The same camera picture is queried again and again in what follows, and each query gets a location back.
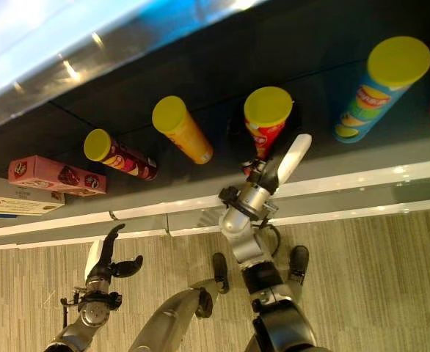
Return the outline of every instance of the beige carpet floor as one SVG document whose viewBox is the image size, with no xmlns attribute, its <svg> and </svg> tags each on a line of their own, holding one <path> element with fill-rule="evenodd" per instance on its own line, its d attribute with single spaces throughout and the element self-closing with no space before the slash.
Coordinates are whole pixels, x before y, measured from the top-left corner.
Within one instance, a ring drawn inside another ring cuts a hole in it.
<svg viewBox="0 0 430 352">
<path fill-rule="evenodd" d="M 110 226 L 103 225 L 103 231 Z M 430 351 L 430 211 L 281 227 L 278 268 L 288 250 L 310 249 L 302 307 L 318 341 L 333 351 Z M 59 299 L 83 285 L 89 244 L 0 251 L 0 351 L 43 351 L 62 324 Z M 232 290 L 211 319 L 194 319 L 181 351 L 243 351 L 252 334 L 247 291 L 219 233 L 118 241 L 114 258 L 143 254 L 142 270 L 114 279 L 123 294 L 90 351 L 127 351 L 153 311 L 211 275 L 227 255 Z"/>
</svg>

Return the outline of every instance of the yellow lid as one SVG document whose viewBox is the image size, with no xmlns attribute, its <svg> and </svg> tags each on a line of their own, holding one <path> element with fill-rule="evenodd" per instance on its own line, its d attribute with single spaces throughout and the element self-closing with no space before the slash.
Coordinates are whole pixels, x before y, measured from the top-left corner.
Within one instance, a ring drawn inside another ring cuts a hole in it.
<svg viewBox="0 0 430 352">
<path fill-rule="evenodd" d="M 170 95 L 161 99 L 153 109 L 153 126 L 162 133 L 175 131 L 187 117 L 186 104 L 181 98 Z"/>
<path fill-rule="evenodd" d="M 111 150 L 111 136 L 97 128 L 91 131 L 84 140 L 84 154 L 93 161 L 101 161 Z"/>
<path fill-rule="evenodd" d="M 286 120 L 294 102 L 279 87 L 263 87 L 252 92 L 244 103 L 244 116 L 258 127 L 275 126 Z"/>
<path fill-rule="evenodd" d="M 368 57 L 370 77 L 386 87 L 402 87 L 416 82 L 430 67 L 430 50 L 413 37 L 383 40 Z"/>
</svg>

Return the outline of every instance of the black wire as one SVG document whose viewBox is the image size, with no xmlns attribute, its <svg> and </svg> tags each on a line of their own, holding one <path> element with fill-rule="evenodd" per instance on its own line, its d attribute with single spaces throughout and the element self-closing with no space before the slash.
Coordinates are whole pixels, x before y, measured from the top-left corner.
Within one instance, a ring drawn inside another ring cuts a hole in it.
<svg viewBox="0 0 430 352">
<path fill-rule="evenodd" d="M 277 245 L 275 246 L 274 250 L 271 253 L 272 257 L 275 257 L 275 255 L 278 253 L 280 248 L 280 243 L 282 241 L 280 237 L 280 232 L 277 230 L 277 228 L 273 224 L 268 224 L 269 220 L 267 218 L 264 218 L 264 220 L 259 225 L 253 225 L 254 227 L 259 227 L 259 230 L 262 230 L 263 228 L 269 227 L 272 231 L 275 233 L 275 238 L 277 239 Z"/>
</svg>

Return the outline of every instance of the cardboard box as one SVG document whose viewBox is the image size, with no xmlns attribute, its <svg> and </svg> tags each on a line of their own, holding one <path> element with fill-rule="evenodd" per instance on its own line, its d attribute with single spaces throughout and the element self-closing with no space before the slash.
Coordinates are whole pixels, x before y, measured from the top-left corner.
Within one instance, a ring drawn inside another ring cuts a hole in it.
<svg viewBox="0 0 430 352">
<path fill-rule="evenodd" d="M 0 214 L 43 215 L 64 204 L 62 193 L 12 186 L 0 178 Z"/>
<path fill-rule="evenodd" d="M 8 180 L 13 185 L 59 191 L 82 197 L 106 193 L 106 176 L 38 155 L 11 161 Z"/>
</svg>

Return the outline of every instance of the orange chip can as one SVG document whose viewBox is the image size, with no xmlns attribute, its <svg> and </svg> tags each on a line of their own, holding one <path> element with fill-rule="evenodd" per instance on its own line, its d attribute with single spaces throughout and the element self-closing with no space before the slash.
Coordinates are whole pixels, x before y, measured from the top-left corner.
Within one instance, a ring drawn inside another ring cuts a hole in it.
<svg viewBox="0 0 430 352">
<path fill-rule="evenodd" d="M 153 110 L 152 121 L 159 132 L 196 164 L 205 164 L 212 158 L 213 147 L 179 97 L 170 95 L 161 99 Z"/>
</svg>

